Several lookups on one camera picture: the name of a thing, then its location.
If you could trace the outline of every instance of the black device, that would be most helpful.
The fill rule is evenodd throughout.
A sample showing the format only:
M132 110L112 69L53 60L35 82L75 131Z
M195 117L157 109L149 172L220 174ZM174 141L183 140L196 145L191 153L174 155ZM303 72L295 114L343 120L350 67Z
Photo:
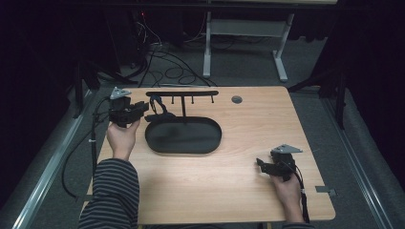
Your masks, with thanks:
M124 128L127 124L139 120L149 110L149 103L140 101L131 104L131 98L125 96L127 94L130 92L115 88L110 96L110 121Z
M296 172L295 160L291 154L271 152L271 158L274 164L264 163L261 159L256 158L262 173L282 177L283 181L288 181L291 174Z

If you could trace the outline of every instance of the round hole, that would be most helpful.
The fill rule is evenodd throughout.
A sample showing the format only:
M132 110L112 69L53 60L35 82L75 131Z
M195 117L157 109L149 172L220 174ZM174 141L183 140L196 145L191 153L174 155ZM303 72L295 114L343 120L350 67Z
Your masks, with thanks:
M242 102L242 98L240 96L235 95L235 96L232 97L232 102L236 103L236 104L239 104L239 103Z

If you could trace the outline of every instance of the desk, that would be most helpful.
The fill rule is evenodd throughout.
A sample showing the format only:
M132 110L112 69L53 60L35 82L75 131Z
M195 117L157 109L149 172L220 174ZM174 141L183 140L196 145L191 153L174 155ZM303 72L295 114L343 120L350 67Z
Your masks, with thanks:
M215 3L215 0L208 0L208 3ZM247 3L282 3L282 4L336 4L337 0L228 0L225 2L247 2ZM280 44L277 50L272 51L272 57L276 65L280 81L287 82L287 74L284 68L281 55L286 45L289 30L292 25L294 13L290 13L285 21L246 21L246 20L223 20L212 19L211 12L206 14L206 37L205 52L203 59L204 77L211 75L211 34L231 34L248 36L272 36L279 37Z
M297 114L284 87L131 89L132 102L149 101L146 92L217 90L211 97L186 98L188 116L206 116L223 131L220 146L205 156L163 156L145 140L142 119L130 161L139 173L139 224L253 222L284 220L283 208L268 175L261 174L256 157L271 162L270 150L289 144L303 150L294 154L308 195L312 220L333 219L330 197L316 193L324 186ZM232 96L243 99L240 104ZM181 115L180 99L168 112ZM112 156L104 140L98 160Z

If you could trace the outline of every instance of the wrist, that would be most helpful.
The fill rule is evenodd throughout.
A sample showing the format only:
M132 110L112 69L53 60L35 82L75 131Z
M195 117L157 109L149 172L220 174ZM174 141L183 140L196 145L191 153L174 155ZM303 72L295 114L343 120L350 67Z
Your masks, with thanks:
M299 203L285 204L284 211L286 214L286 222L305 222Z
M114 151L113 152L113 158L115 158L115 159L128 160L129 155L130 155L130 153L128 153L126 151Z

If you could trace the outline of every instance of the metal bracket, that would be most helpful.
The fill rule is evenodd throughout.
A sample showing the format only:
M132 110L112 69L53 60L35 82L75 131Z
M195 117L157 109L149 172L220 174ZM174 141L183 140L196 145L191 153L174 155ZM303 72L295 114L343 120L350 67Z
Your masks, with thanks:
M289 146L287 144L283 144L279 147L276 147L271 150L272 153L278 153L278 154L292 154L292 153L303 153L302 150Z
M121 98L128 94L131 94L131 92L114 87L113 92L110 95L110 99Z
M315 186L317 193L328 193L330 197L336 197L337 192L335 189L330 189L328 186Z

